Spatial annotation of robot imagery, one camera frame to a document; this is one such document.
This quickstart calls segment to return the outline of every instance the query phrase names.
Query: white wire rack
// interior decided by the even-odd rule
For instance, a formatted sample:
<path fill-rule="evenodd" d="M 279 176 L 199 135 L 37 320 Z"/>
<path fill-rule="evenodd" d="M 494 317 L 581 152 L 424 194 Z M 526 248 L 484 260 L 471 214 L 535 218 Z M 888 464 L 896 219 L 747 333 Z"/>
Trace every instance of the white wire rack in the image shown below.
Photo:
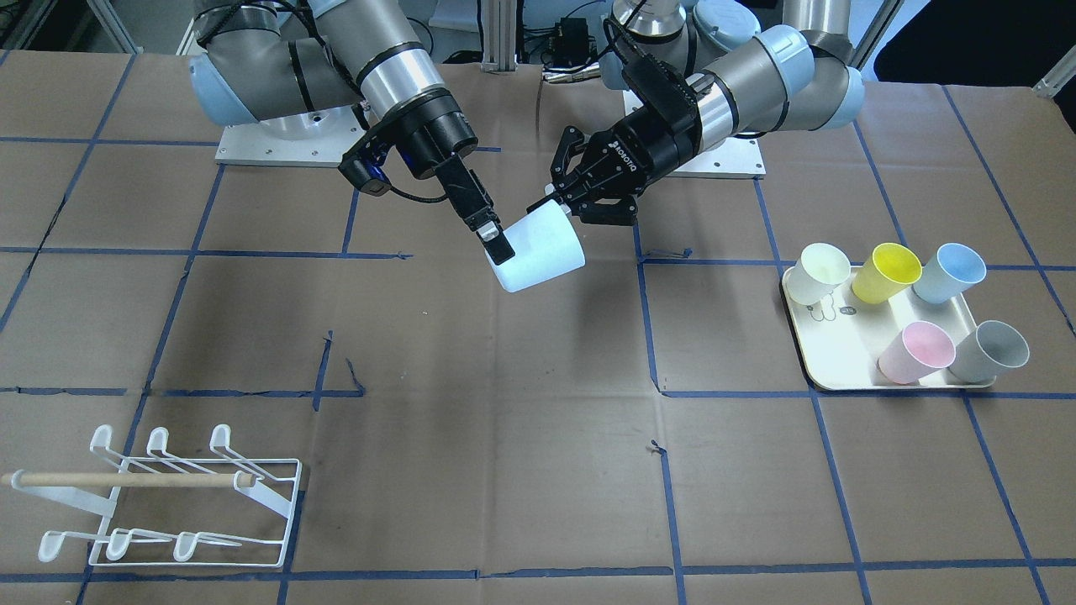
<path fill-rule="evenodd" d="M 115 474 L 33 474 L 17 470 L 4 476 L 4 482 L 17 491 L 58 502 L 60 504 L 93 512 L 101 517 L 97 533 L 76 531 L 48 531 L 41 538 L 38 559 L 49 562 L 56 559 L 68 538 L 87 540 L 89 564 L 99 567 L 131 566 L 226 566 L 226 567 L 280 567 L 284 564 L 287 543 L 295 520 L 296 498 L 302 463 L 297 459 L 249 459 L 231 449 L 231 427 L 218 424 L 213 428 L 209 449 L 217 458 L 180 458 L 168 451 L 168 430 L 158 426 L 150 434 L 145 456 L 124 455 L 111 447 L 112 426 L 102 424 L 94 432 L 89 451 L 116 469 Z M 266 466 L 287 470 L 278 476 Z M 279 487 L 270 488 L 268 483 Z M 111 486 L 108 497 L 74 487 Z M 140 527 L 112 527 L 121 490 L 124 487 L 224 487 L 230 488 L 251 501 L 268 508 L 283 522 L 280 538 L 260 539 L 217 532 L 169 533 Z M 173 544 L 170 560 L 124 561 L 131 545 Z M 243 545 L 261 545 L 272 552 L 269 557 L 253 562 L 231 562 L 214 560 L 221 549 L 236 549 Z"/>

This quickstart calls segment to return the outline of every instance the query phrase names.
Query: metal post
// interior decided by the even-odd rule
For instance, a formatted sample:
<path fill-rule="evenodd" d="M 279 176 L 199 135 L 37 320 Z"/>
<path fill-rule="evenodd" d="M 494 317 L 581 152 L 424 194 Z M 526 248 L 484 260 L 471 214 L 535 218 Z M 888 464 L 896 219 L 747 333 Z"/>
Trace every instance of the metal post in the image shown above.
<path fill-rule="evenodd" d="M 482 8 L 482 71 L 515 71 L 520 0 L 479 0 Z"/>
<path fill-rule="evenodd" d="M 119 15 L 112 8 L 112 2 L 109 0 L 86 0 L 86 3 L 89 4 L 89 10 L 94 11 L 97 20 L 101 23 L 104 33 L 115 42 L 116 46 L 119 46 L 121 51 L 128 55 L 137 55 L 142 52 L 142 48 L 134 44 L 134 39 L 124 27 L 123 22 L 119 20 Z"/>
<path fill-rule="evenodd" d="M 1065 87 L 1065 84 L 1076 75 L 1076 45 L 1068 48 L 1065 56 L 1061 57 L 1058 65 L 1048 71 L 1038 84 L 1035 84 L 1035 94 L 1046 99 L 1052 99 L 1054 95 Z"/>
<path fill-rule="evenodd" d="M 849 66 L 861 71 L 863 70 L 863 66 L 866 65 L 867 59 L 874 54 L 878 43 L 881 42 L 881 37 L 886 36 L 886 31 L 892 25 L 896 13 L 901 11 L 901 6 L 903 5 L 904 0 L 886 0 L 881 3 L 881 8 L 875 14 L 875 18 L 870 22 L 870 26 L 867 27 L 866 33 L 863 34 L 863 40 L 860 40 L 859 45 L 855 46 L 855 52 L 852 53 L 852 60 L 848 64 Z"/>

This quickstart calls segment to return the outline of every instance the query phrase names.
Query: tray with cups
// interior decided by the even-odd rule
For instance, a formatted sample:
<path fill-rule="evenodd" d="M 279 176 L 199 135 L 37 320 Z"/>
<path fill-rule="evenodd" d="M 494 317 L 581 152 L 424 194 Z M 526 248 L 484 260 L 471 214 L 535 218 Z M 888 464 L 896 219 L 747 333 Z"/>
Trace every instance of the tray with cups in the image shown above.
<path fill-rule="evenodd" d="M 1028 363 L 1023 336 L 976 323 L 963 292 L 986 278 L 971 248 L 946 243 L 925 267 L 897 243 L 852 267 L 829 243 L 804 249 L 781 278 L 811 380 L 827 391 L 983 389 Z"/>

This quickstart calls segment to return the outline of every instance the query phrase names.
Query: pink cup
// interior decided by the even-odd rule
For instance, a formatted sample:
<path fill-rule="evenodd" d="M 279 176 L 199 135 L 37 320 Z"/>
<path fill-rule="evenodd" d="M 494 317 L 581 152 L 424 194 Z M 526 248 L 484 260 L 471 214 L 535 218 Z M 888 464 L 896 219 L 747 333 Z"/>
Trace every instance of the pink cup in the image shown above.
<path fill-rule="evenodd" d="M 944 329 L 931 322 L 912 322 L 878 358 L 878 369 L 897 384 L 910 384 L 949 367 L 955 357 L 957 347 Z"/>

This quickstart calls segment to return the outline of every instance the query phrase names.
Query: white cup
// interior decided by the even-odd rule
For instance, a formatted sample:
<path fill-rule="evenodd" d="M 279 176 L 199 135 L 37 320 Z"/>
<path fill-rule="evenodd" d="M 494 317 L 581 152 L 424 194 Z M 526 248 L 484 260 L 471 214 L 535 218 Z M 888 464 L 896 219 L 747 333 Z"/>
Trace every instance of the white cup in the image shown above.
<path fill-rule="evenodd" d="M 799 253 L 784 282 L 784 291 L 801 305 L 813 305 L 845 283 L 851 271 L 852 265 L 839 248 L 812 243 Z"/>
<path fill-rule="evenodd" d="M 515 256 L 500 265 L 494 265 L 489 254 L 485 259 L 508 292 L 519 292 L 586 264 L 576 229 L 555 200 L 539 206 L 505 229 L 505 237 Z"/>
<path fill-rule="evenodd" d="M 897 384 L 910 384 L 949 367 L 957 351 L 944 329 L 931 322 L 911 322 L 878 358 L 878 369 Z"/>
<path fill-rule="evenodd" d="M 911 289 L 928 302 L 939 305 L 987 277 L 987 264 L 962 243 L 945 243 L 923 267 L 923 276 Z"/>
<path fill-rule="evenodd" d="M 983 382 L 1022 367 L 1031 358 L 1028 341 L 1005 322 L 988 320 L 957 346 L 949 371 L 966 382 Z"/>

